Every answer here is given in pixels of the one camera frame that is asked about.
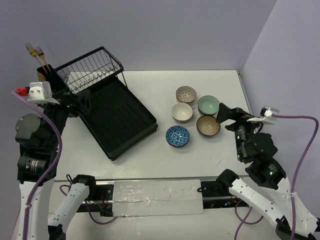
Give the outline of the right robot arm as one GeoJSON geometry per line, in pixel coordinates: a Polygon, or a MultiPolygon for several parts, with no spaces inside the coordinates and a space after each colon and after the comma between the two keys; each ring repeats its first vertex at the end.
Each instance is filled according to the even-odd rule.
{"type": "Polygon", "coordinates": [[[229,108],[219,104],[216,117],[218,123],[233,120],[225,126],[234,133],[237,159],[247,164],[246,173],[269,198],[250,188],[245,181],[230,169],[224,170],[216,179],[217,190],[245,201],[259,212],[275,228],[282,240],[313,240],[320,230],[320,219],[315,217],[302,203],[295,192],[295,184],[302,162],[319,129],[319,121],[307,115],[280,115],[275,108],[265,106],[256,117],[242,108],[229,108]],[[292,180],[289,180],[280,163],[274,159],[278,149],[269,133],[261,132],[264,125],[273,125],[277,119],[310,119],[315,122],[313,134],[302,153],[292,180]]]}

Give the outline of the beige black bowl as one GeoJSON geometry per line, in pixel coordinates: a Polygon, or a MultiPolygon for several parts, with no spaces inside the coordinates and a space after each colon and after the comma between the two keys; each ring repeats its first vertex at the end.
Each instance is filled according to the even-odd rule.
{"type": "Polygon", "coordinates": [[[213,137],[220,132],[221,125],[217,122],[215,117],[203,115],[198,118],[196,128],[200,134],[207,137],[213,137]]]}

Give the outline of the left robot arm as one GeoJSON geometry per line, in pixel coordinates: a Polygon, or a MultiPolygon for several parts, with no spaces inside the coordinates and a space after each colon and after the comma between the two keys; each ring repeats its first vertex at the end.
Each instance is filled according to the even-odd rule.
{"type": "Polygon", "coordinates": [[[44,106],[29,100],[31,90],[17,88],[13,95],[34,110],[22,116],[15,125],[15,140],[19,143],[17,180],[21,193],[19,240],[65,240],[67,229],[81,204],[98,193],[96,179],[77,175],[71,188],[51,217],[48,216],[50,195],[57,174],[63,142],[62,133],[68,118],[81,115],[80,110],[64,101],[44,106]]]}

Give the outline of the green celadon bowl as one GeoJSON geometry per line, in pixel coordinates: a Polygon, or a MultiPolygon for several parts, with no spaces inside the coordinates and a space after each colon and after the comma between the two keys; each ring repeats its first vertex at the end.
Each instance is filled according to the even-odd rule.
{"type": "Polygon", "coordinates": [[[197,107],[201,114],[213,116],[219,111],[219,100],[211,95],[202,96],[198,102],[197,107]]]}

